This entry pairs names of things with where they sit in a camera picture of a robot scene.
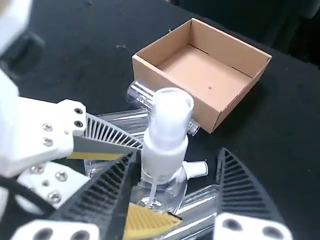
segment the yellow foam pad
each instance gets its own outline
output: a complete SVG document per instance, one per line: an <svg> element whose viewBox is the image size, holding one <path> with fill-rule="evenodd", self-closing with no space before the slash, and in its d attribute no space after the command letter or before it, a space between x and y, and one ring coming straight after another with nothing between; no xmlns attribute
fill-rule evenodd
<svg viewBox="0 0 320 240"><path fill-rule="evenodd" d="M129 204L123 239L147 239L163 234L181 223L170 213L156 213L142 206Z"/></svg>

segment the black cable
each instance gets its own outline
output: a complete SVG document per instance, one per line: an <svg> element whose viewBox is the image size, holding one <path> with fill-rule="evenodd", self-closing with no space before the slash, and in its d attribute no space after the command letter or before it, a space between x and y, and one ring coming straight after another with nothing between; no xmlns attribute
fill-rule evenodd
<svg viewBox="0 0 320 240"><path fill-rule="evenodd" d="M51 215L56 211L56 209L50 203L48 203L46 200L41 198L29 188L18 183L13 178L7 178L0 175L0 187L7 189L14 195L19 195L25 198L26 200L40 208L45 215Z"/></svg>

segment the glass tube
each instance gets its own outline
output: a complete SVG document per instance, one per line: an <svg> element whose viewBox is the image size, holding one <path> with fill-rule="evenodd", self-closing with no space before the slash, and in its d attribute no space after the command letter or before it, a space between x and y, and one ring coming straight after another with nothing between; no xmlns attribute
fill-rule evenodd
<svg viewBox="0 0 320 240"><path fill-rule="evenodd" d="M145 108L100 114L97 117L126 131L141 142L144 140L144 134L149 124L149 112ZM91 178L105 165L110 164L110 161L85 159L83 163L85 174Z"/></svg>
<svg viewBox="0 0 320 240"><path fill-rule="evenodd" d="M175 213L182 223L157 240L193 240L214 230L217 215L218 185L209 185L184 197Z"/></svg>
<svg viewBox="0 0 320 240"><path fill-rule="evenodd" d="M145 108L151 113L154 94L154 91L141 84L141 82L133 81L126 91L126 100L135 107ZM196 135L199 128L199 123L192 119L188 124L188 134Z"/></svg>
<svg viewBox="0 0 320 240"><path fill-rule="evenodd" d="M124 130L140 141L143 141L149 124L149 112L145 108L100 114L97 117Z"/></svg>

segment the metal screw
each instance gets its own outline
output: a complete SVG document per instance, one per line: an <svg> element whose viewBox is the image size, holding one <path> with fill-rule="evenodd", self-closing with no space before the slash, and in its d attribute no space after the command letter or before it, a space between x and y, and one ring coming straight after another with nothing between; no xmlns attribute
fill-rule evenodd
<svg viewBox="0 0 320 240"><path fill-rule="evenodd" d="M64 171L58 171L55 174L55 178L58 179L59 182L65 182L68 179L68 175Z"/></svg>
<svg viewBox="0 0 320 240"><path fill-rule="evenodd" d="M82 128L82 127L83 127L83 123L80 122L80 121L75 121L75 122L74 122L74 125L75 125L76 127L78 127L78 128Z"/></svg>
<svg viewBox="0 0 320 240"><path fill-rule="evenodd" d="M47 147L52 147L53 144L54 144L54 141L51 138L48 138L48 137L43 138L43 145Z"/></svg>
<svg viewBox="0 0 320 240"><path fill-rule="evenodd" d="M75 111L76 114L82 114L83 113L83 111L80 108L75 108L74 111Z"/></svg>
<svg viewBox="0 0 320 240"><path fill-rule="evenodd" d="M58 204L60 203L61 201L61 195L60 193L55 190L55 191L52 191L48 194L48 197L47 197L47 201L51 204Z"/></svg>
<svg viewBox="0 0 320 240"><path fill-rule="evenodd" d="M42 125L43 130L47 132L52 132L52 126L49 123L45 123Z"/></svg>
<svg viewBox="0 0 320 240"><path fill-rule="evenodd" d="M45 166L44 165L37 165L37 166L32 166L30 169L31 174L43 174L45 172Z"/></svg>

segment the clear glass flask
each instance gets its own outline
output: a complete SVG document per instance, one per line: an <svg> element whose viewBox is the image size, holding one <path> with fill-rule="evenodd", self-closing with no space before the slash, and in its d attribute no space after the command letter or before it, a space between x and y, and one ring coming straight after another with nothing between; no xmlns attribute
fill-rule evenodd
<svg viewBox="0 0 320 240"><path fill-rule="evenodd" d="M132 188L131 202L146 207L152 188L152 179L141 179L137 186ZM156 185L156 191L150 209L156 213L170 212L175 214L184 199L187 190L187 175L183 167L179 168L172 178L163 184Z"/></svg>
<svg viewBox="0 0 320 240"><path fill-rule="evenodd" d="M97 117L124 130L140 141L143 141L149 124L149 112L145 108L100 114Z"/></svg>
<svg viewBox="0 0 320 240"><path fill-rule="evenodd" d="M126 100L128 103L134 105L137 108L145 108L149 112L152 111L152 101L155 92L146 87L139 81L133 81L127 91ZM187 132L189 135L194 136L199 131L200 125L195 120L191 119L188 124Z"/></svg>
<svg viewBox="0 0 320 240"><path fill-rule="evenodd" d="M156 237L157 240L194 240L210 234L217 215L218 185L209 185L186 195L176 215L182 223Z"/></svg>
<svg viewBox="0 0 320 240"><path fill-rule="evenodd" d="M149 112L145 108L100 114L97 115L97 117L126 131L141 142L143 141L145 131L149 124ZM90 178L105 165L110 164L109 161L105 160L86 159L83 160L83 163L85 174Z"/></svg>

